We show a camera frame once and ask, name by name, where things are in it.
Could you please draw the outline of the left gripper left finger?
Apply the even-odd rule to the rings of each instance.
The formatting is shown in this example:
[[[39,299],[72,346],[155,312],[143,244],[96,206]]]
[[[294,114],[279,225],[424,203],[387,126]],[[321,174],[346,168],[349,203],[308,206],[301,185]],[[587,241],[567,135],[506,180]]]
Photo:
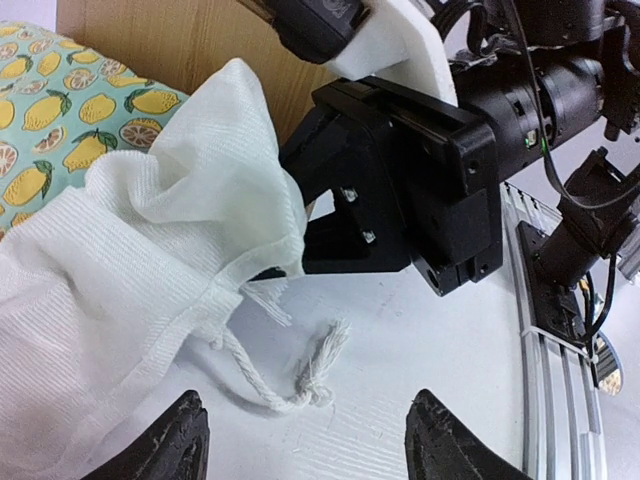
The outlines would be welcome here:
[[[87,480],[200,480],[208,470],[208,412],[185,391],[135,441]]]

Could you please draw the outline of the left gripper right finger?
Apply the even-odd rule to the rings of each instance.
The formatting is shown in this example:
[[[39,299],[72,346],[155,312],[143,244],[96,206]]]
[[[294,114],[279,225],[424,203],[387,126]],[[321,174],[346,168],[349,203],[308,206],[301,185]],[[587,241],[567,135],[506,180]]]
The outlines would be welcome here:
[[[406,416],[408,478],[525,479],[489,449],[430,390],[418,392]]]

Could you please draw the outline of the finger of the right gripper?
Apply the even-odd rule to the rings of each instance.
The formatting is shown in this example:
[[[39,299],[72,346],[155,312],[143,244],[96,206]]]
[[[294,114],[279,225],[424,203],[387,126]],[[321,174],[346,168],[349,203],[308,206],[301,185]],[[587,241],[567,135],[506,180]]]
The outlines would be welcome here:
[[[313,220],[339,214],[398,220],[393,156],[398,128],[367,110],[344,113],[314,107],[280,150]]]
[[[302,266],[309,275],[391,273],[411,264],[402,222],[384,213],[360,225],[336,210],[309,222],[304,241]]]

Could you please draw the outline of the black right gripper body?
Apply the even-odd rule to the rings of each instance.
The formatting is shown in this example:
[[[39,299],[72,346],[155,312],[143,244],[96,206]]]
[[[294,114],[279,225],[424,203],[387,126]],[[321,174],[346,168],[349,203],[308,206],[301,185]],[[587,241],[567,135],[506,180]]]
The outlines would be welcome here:
[[[335,80],[312,94],[345,114],[370,108],[389,122],[386,156],[414,264],[445,296],[502,266],[495,135],[478,115],[387,80]]]

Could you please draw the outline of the wooden pet bed frame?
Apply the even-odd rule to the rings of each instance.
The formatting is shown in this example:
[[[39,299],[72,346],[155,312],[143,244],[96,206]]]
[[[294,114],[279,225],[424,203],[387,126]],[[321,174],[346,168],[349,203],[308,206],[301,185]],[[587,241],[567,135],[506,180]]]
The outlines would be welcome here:
[[[280,141],[312,107],[312,92],[335,78],[291,54],[235,1],[62,0],[56,29],[140,77],[186,93],[241,58],[261,81]]]

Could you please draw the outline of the lemon print bed cushion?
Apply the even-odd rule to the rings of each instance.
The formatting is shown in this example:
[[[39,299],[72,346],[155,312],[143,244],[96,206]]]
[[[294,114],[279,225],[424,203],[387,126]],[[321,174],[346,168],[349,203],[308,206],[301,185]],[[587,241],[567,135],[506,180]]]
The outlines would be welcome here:
[[[229,352],[277,414],[331,403],[331,325],[274,392],[228,322],[278,323],[308,215],[261,84],[229,61],[193,95],[28,23],[1,25],[1,475],[75,479],[184,341]]]

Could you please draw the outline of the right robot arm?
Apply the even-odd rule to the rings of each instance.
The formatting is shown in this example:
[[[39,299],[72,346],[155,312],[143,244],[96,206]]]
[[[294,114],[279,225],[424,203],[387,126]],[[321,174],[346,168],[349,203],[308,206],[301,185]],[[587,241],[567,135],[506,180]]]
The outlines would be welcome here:
[[[253,1],[298,58],[336,80],[280,160],[313,220],[310,274],[417,267],[439,295],[503,262],[500,185],[542,161],[562,222],[530,241],[536,281],[570,287],[633,229],[637,174],[604,151],[561,180],[551,153],[599,119],[639,126],[639,7],[630,1]]]

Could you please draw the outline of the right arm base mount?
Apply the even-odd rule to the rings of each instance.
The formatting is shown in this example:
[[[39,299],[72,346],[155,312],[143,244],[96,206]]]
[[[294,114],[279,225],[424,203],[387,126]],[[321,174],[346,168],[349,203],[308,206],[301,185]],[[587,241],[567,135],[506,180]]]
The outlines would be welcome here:
[[[516,227],[533,325],[577,348],[586,345],[586,327],[574,291],[598,259],[593,233],[567,217],[549,235],[526,221]]]

